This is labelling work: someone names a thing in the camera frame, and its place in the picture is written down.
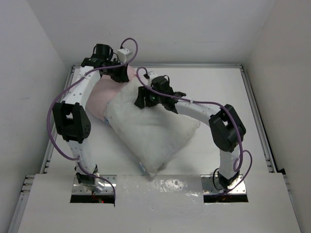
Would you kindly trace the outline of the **white pillow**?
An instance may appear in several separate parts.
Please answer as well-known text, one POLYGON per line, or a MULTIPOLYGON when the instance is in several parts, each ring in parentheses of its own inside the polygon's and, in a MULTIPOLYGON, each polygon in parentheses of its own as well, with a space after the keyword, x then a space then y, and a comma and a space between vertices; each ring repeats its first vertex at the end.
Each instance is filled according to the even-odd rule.
POLYGON ((108 123, 152 177, 195 135, 200 122, 167 111, 162 105, 134 105, 139 83, 130 81, 108 103, 108 123))

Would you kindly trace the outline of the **blue white pillow label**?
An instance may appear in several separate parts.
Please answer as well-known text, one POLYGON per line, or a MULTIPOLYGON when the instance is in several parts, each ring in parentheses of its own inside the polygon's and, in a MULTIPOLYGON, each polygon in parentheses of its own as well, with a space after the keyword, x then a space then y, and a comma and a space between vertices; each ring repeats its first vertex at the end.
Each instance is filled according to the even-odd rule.
POLYGON ((142 162, 139 162, 139 167, 140 167, 140 170, 143 172, 143 173, 147 173, 147 170, 145 168, 145 166, 143 165, 142 162))

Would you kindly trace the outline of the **white front cover board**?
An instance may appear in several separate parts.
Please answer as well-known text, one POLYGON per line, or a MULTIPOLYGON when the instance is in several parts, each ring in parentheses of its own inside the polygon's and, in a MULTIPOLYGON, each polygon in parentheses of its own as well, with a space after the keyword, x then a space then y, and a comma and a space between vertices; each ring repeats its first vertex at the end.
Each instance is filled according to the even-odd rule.
POLYGON ((36 175, 21 233, 297 233, 280 174, 246 180, 247 202, 204 203, 199 176, 117 176, 114 204, 71 203, 72 178, 36 175))

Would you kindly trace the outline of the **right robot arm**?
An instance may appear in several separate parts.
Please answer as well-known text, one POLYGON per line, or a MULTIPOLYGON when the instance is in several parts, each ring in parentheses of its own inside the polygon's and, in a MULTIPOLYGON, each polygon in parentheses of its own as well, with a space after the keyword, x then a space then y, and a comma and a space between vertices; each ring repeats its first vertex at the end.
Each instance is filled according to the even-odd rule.
POLYGON ((167 111, 191 117, 209 126, 213 142, 220 150, 219 184, 224 190, 229 190, 240 174, 242 141, 246 134, 246 128, 234 107, 187 99, 185 93, 173 91, 170 78, 166 75, 158 76, 149 72, 144 78, 148 83, 139 87, 135 106, 143 109, 160 104, 167 111))

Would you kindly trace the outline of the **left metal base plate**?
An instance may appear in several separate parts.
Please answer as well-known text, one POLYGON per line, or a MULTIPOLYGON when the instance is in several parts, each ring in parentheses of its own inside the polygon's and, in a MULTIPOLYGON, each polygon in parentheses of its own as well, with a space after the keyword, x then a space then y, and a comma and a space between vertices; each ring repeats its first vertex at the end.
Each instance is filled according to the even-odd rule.
POLYGON ((96 195, 114 195, 113 188, 107 181, 100 179, 96 185, 85 185, 79 183, 76 177, 74 178, 71 191, 73 195, 91 195, 92 191, 94 191, 96 195))

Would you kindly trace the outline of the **aluminium table frame rail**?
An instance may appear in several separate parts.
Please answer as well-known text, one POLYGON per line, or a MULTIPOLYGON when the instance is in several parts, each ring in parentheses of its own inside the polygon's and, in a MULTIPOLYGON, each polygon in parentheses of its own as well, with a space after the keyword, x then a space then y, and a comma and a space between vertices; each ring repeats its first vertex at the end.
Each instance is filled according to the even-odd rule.
MULTIPOLYGON (((243 146, 252 153, 251 157, 244 156, 242 169, 249 170, 245 183, 249 177, 258 179, 261 175, 280 174, 271 173, 268 170, 265 160, 268 149, 262 136, 262 129, 258 124, 258 115, 252 102, 248 80, 240 65, 149 65, 147 68, 159 75, 167 74, 175 90, 188 94, 194 100, 215 101, 221 104, 229 103, 234 106, 247 130, 243 146)), ((100 172, 102 174, 113 174, 116 178, 118 175, 142 176, 134 155, 128 152, 114 131, 95 117, 91 117, 90 120, 92 130, 89 140, 92 145, 92 154, 97 161, 100 172)), ((72 162, 62 158, 53 149, 48 149, 47 154, 51 160, 47 173, 38 175, 68 176, 72 178, 73 184, 72 162)), ((155 179, 158 176, 201 177, 202 174, 212 173, 218 165, 219 151, 212 141, 209 127, 201 125, 194 138, 155 179)), ((34 183, 35 176, 31 177, 32 183, 34 183)), ((30 192, 21 203, 17 216, 18 228, 30 192)))

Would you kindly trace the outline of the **pink pillowcase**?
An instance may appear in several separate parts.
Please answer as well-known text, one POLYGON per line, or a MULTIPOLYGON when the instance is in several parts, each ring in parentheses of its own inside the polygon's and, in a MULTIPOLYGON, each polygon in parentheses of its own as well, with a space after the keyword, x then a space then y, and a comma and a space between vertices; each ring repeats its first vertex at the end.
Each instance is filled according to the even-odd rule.
POLYGON ((117 83, 109 75, 103 75, 95 84, 87 100, 86 108, 98 119, 108 121, 105 109, 126 83, 117 83))

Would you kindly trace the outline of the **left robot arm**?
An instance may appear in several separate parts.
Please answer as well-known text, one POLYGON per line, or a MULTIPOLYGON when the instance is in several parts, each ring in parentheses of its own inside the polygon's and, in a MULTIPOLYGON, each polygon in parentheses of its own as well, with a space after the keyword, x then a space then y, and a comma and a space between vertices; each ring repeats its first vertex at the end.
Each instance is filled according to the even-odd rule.
POLYGON ((93 54, 85 58, 80 72, 68 94, 55 103, 52 112, 57 133, 70 147, 76 163, 76 179, 86 191, 100 193, 106 182, 100 179, 96 163, 91 157, 87 138, 91 122, 85 111, 88 98, 95 84, 106 74, 117 83, 127 83, 127 60, 132 51, 120 47, 117 51, 105 44, 97 44, 93 54))

